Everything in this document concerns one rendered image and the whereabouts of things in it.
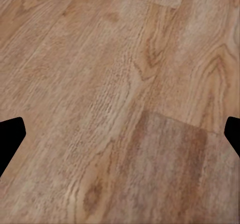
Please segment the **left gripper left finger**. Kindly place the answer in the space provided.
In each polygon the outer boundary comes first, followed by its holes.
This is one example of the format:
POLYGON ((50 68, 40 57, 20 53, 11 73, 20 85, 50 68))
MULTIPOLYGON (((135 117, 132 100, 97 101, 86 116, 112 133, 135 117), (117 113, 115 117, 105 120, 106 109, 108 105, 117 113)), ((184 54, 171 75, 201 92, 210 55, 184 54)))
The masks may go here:
POLYGON ((0 177, 26 136, 22 117, 0 122, 0 177))

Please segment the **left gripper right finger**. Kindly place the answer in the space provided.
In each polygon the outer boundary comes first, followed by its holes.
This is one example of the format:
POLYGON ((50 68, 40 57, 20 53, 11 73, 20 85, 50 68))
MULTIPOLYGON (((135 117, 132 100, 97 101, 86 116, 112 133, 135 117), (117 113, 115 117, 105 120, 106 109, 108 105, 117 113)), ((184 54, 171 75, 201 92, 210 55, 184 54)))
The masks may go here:
POLYGON ((224 135, 233 146, 235 151, 240 157, 240 119, 235 117, 229 117, 227 119, 224 135))

